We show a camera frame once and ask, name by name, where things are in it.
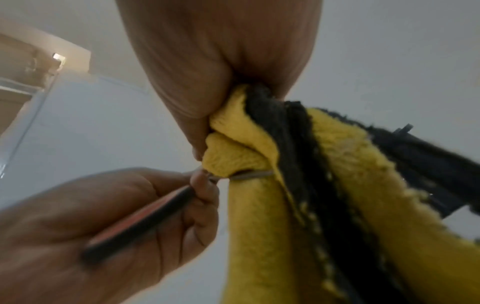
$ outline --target yellow microfiber towel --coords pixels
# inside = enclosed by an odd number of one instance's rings
[[[380,131],[262,86],[237,87],[210,126],[206,170],[274,171],[230,182],[223,303],[480,303],[480,249],[408,187]]]

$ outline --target folded cloth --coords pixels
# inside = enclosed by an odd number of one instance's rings
[[[237,87],[210,126],[206,170],[274,171],[230,182],[223,303],[480,303],[480,249],[449,232],[428,193],[396,171],[415,164],[425,183],[472,200],[476,164],[279,102],[260,85]],[[430,160],[440,164],[433,173]]]

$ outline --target cloth fold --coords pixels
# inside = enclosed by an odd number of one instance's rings
[[[442,225],[371,132],[334,116],[260,85],[211,116],[206,170],[275,172],[230,182],[223,302],[479,303],[480,249]]]

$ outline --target hand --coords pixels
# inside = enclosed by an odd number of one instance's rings
[[[181,186],[197,198],[142,240],[97,266],[88,240]],[[203,172],[129,169],[61,185],[0,212],[3,304],[120,303],[199,255],[215,238],[219,190]]]
[[[156,92],[201,159],[235,82],[283,99],[310,58],[322,0],[116,0]]]

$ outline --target black plastic part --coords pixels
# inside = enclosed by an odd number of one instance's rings
[[[121,249],[135,242],[145,233],[160,225],[172,215],[181,211],[194,197],[195,190],[190,186],[185,188],[170,199],[164,206],[141,221],[101,243],[85,248],[81,253],[81,260],[88,264],[96,264],[114,255]]]

